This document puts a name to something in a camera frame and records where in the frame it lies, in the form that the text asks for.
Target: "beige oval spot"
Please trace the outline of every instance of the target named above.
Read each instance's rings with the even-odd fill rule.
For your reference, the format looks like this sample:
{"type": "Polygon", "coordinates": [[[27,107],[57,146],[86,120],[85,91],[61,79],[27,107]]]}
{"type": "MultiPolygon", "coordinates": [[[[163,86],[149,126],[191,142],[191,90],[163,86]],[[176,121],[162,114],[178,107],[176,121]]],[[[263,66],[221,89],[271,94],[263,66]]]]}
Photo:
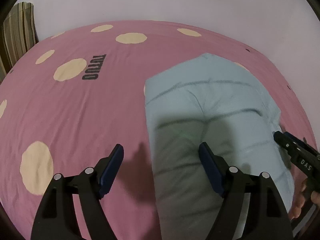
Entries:
{"type": "Polygon", "coordinates": [[[55,37],[58,37],[58,36],[60,36],[60,35],[63,34],[63,33],[65,33],[65,32],[58,33],[57,35],[54,35],[54,36],[52,36],[51,38],[53,39],[53,38],[55,38],[55,37]]]}
{"type": "Polygon", "coordinates": [[[194,36],[194,37],[201,37],[202,36],[200,33],[197,33],[196,31],[189,30],[189,29],[181,29],[181,28],[179,28],[178,32],[181,32],[181,33],[183,33],[185,35],[188,35],[188,36],[194,36]]]}
{"type": "Polygon", "coordinates": [[[101,26],[93,28],[91,30],[91,32],[92,33],[99,33],[99,32],[110,30],[112,27],[113,27],[113,25],[105,24],[105,25],[101,25],[101,26]]]}
{"type": "Polygon", "coordinates": [[[44,62],[47,58],[51,57],[53,53],[54,53],[54,49],[47,51],[40,58],[37,59],[36,64],[38,65],[44,62]]]}
{"type": "Polygon", "coordinates": [[[7,107],[7,100],[3,100],[2,103],[0,104],[0,118],[2,117],[5,108],[7,107]]]}
{"type": "Polygon", "coordinates": [[[234,62],[234,63],[236,63],[238,66],[244,68],[246,71],[249,71],[249,70],[247,70],[247,69],[245,68],[245,66],[242,66],[240,63],[238,63],[238,62],[234,62]]]}
{"type": "Polygon", "coordinates": [[[53,160],[45,143],[36,141],[25,150],[22,154],[20,174],[30,193],[44,194],[53,176],[53,160]]]}
{"type": "Polygon", "coordinates": [[[142,43],[147,39],[143,33],[125,33],[116,37],[116,41],[123,44],[137,44],[142,43]]]}
{"type": "Polygon", "coordinates": [[[87,66],[87,61],[83,58],[76,58],[61,65],[55,71],[53,78],[56,81],[65,81],[79,75],[87,66]]]}

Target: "polka dot bed sheet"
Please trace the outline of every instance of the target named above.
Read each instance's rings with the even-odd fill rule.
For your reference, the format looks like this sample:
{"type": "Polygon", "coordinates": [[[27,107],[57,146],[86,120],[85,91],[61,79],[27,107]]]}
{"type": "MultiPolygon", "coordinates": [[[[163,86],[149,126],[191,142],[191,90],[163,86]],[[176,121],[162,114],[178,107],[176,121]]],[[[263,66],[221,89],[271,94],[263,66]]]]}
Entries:
{"type": "MultiPolygon", "coordinates": [[[[52,176],[80,173],[124,146],[111,192],[101,200],[118,239],[161,239],[145,117],[146,79],[211,53],[250,71],[281,109],[281,125],[315,147],[307,116],[277,68],[255,49],[201,28],[118,21],[49,37],[25,54],[0,86],[0,200],[30,239],[52,176]]],[[[292,168],[298,184],[304,177],[292,168]]],[[[79,199],[76,215],[90,239],[79,199]]]]}

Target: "wall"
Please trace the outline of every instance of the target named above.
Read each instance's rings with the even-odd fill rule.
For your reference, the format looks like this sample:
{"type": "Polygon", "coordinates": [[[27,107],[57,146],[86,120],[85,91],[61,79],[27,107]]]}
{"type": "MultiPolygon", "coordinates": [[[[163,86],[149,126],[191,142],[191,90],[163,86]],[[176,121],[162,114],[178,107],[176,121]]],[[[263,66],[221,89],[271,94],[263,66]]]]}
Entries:
{"type": "Polygon", "coordinates": [[[19,0],[39,39],[97,22],[152,19],[209,29],[266,55],[290,83],[320,144],[320,22],[306,0],[19,0]]]}

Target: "folded cloth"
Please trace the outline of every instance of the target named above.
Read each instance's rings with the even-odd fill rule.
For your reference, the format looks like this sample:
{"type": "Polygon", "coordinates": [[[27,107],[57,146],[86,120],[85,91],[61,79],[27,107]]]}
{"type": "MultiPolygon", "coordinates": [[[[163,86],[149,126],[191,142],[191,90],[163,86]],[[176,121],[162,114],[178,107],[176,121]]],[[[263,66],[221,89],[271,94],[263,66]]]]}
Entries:
{"type": "MultiPolygon", "coordinates": [[[[290,159],[273,141],[280,109],[247,70],[209,53],[146,81],[146,117],[163,240],[205,239],[222,204],[198,157],[200,143],[242,172],[267,171],[287,211],[290,159]]],[[[246,194],[234,236],[241,236],[246,194]]]]}

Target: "striped fabric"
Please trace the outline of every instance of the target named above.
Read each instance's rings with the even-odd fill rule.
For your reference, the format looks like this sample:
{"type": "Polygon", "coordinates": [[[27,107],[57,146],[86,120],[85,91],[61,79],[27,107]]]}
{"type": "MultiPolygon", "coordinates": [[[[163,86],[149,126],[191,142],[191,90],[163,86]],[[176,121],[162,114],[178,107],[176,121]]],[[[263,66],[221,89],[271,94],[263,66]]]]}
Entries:
{"type": "Polygon", "coordinates": [[[0,29],[0,84],[14,64],[36,43],[38,37],[33,4],[14,5],[0,29]]]}

